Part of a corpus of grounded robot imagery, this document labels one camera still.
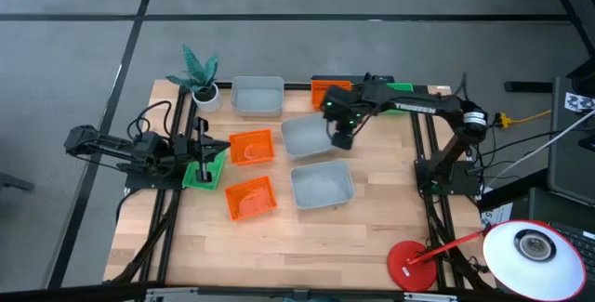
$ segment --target plastic container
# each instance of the plastic container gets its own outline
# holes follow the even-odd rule
[[[351,90],[351,82],[348,81],[312,80],[312,107],[314,107],[315,110],[320,110],[320,104],[321,102],[323,102],[324,94],[326,94],[326,90],[328,90],[328,87],[332,85]]]
[[[223,166],[225,165],[225,151],[221,152],[215,157],[215,161],[213,163],[208,163],[206,165],[206,170],[211,172],[211,177],[213,181],[204,183],[196,181],[196,170],[198,169],[198,162],[192,162],[188,164],[186,167],[186,174],[184,175],[184,179],[182,180],[182,185],[184,187],[191,187],[203,190],[216,190],[219,185],[219,177],[221,177],[221,172],[223,172]]]
[[[232,220],[256,216],[277,207],[269,177],[259,177],[225,190]]]
[[[281,115],[284,80],[277,76],[237,76],[231,85],[231,106],[238,116]]]
[[[387,84],[387,86],[394,90],[413,92],[413,85],[409,84],[409,83],[389,83],[389,84]],[[405,112],[405,111],[385,111],[385,112],[383,112],[383,114],[388,114],[388,115],[391,115],[391,114],[395,115],[395,114],[402,114],[402,113],[407,113],[407,112]]]
[[[285,150],[291,158],[303,158],[333,150],[321,112],[281,123]]]
[[[355,196],[350,168],[343,161],[296,167],[291,170],[291,186],[299,209],[343,204]]]
[[[232,164],[265,163],[275,156],[270,129],[232,134],[230,143]]]

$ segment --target white lamp shade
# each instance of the white lamp shade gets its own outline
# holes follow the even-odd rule
[[[548,236],[555,254],[546,261],[531,260],[517,249],[520,231],[536,230]],[[570,298],[583,288],[587,275],[574,247],[552,228],[531,221],[511,220],[485,236],[483,256],[494,276],[517,294],[540,301]]]

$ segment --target white pot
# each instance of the white pot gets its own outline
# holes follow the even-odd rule
[[[194,102],[196,102],[196,106],[198,106],[198,110],[201,112],[216,112],[219,108],[221,108],[221,95],[219,94],[219,87],[213,84],[215,87],[215,96],[210,99],[209,101],[201,101],[196,98],[196,95],[192,93],[192,98]]]

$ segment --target green base plate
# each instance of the green base plate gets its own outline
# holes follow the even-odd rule
[[[202,183],[196,181],[196,170],[198,169],[198,162],[188,164],[186,167],[186,174],[182,180],[182,185],[185,187],[197,188],[202,190],[216,190],[219,185],[219,178],[223,172],[225,165],[226,154],[225,151],[215,157],[215,162],[206,165],[206,169],[211,172],[213,181],[209,183]]]

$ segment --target artificial plant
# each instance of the artificial plant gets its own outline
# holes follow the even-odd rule
[[[193,93],[207,92],[215,81],[215,73],[217,73],[218,67],[217,57],[209,59],[203,67],[189,47],[183,45],[182,48],[184,49],[184,60],[188,69],[185,73],[190,78],[180,79],[175,75],[168,75],[165,78],[176,85],[186,87]]]

